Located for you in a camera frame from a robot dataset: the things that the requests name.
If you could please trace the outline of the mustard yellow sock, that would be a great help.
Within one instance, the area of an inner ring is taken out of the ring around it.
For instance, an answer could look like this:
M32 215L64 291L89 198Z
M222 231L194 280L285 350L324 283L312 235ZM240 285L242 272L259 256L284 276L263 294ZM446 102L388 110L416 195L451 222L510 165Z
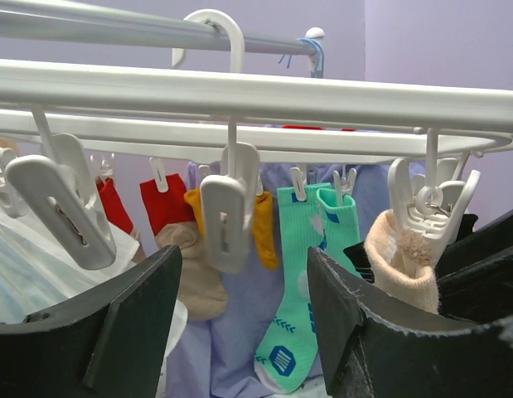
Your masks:
M275 270L279 266L273 239L273 197L262 192L255 199L253 236L259 260L265 269Z
M203 238L206 237L206 229L203 221L203 210L201 204L201 191L199 188L187 191L184 194L184 200L193 210L193 214L198 226L199 232Z

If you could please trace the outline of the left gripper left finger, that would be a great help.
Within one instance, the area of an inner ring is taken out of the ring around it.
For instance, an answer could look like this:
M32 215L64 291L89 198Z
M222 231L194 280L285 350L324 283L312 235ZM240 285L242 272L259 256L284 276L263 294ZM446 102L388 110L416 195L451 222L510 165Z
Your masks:
M181 276L166 246L74 298L0 324L0 397L154 397Z

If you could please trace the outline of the white plastic sock hanger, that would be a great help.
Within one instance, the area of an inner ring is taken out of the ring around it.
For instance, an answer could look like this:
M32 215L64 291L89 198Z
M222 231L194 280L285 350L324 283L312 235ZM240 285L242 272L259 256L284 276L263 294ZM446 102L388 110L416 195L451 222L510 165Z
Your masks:
M513 91L368 83L243 72L244 42L229 51L172 48L170 69L0 59L0 135L40 140L40 155L0 151L0 200L32 211L84 269L119 252L87 149L222 161L202 187L213 262L240 269L249 250L262 162L385 163L508 146ZM285 124L355 132L283 129Z

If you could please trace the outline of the lavender shirt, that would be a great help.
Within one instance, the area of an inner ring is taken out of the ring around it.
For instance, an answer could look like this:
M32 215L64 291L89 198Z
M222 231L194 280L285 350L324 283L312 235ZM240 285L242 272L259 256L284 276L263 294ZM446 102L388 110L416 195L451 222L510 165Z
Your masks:
M265 190L290 187L288 163L263 163ZM390 206L388 165L356 167L353 191L361 239L375 218ZM228 295L221 316L205 322L188 322L181 340L167 358L163 397L265 397L273 392L254 373L253 356L283 297L283 271L265 269L252 244L240 274L222 274Z

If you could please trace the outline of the white ruffled dress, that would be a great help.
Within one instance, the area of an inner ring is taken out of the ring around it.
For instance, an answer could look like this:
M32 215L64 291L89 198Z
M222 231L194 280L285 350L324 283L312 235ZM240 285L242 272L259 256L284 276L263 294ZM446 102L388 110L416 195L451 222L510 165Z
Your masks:
M28 315L74 298L135 266L128 266L121 257L107 269L81 269L46 238L44 230L31 216L11 218L0 209L0 324L22 323ZM176 299L173 315L178 307ZM165 356L176 340L170 327Z

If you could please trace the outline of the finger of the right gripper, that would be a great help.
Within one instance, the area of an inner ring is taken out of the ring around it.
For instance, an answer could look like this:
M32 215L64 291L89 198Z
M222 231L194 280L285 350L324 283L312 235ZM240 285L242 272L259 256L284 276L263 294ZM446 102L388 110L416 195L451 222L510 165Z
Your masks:
M441 315L471 323L513 315L513 209L447 247L436 275Z

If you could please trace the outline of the grey metal garment rack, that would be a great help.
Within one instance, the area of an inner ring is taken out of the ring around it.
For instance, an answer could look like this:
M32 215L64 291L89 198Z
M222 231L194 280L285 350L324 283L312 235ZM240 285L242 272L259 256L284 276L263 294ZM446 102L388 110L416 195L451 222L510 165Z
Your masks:
M316 54L303 41L244 34L224 17L211 10L204 22L191 22L72 1L0 1L0 37L210 51L243 41L248 53Z

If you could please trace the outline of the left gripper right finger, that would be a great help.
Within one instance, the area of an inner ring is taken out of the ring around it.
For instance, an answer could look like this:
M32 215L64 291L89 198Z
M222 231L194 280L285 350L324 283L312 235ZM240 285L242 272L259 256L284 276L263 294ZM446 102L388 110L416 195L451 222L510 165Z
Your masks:
M476 325L428 313L318 248L307 277L332 397L513 397L513 316Z

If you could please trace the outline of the beige and red character sock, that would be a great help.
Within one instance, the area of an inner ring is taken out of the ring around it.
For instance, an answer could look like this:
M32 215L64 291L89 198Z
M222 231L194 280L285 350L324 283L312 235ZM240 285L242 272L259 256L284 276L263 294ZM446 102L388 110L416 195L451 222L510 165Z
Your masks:
M438 313L436 263L422 235L410 229L398 231L394 213L383 211L370 228L364 248L374 286L425 312Z

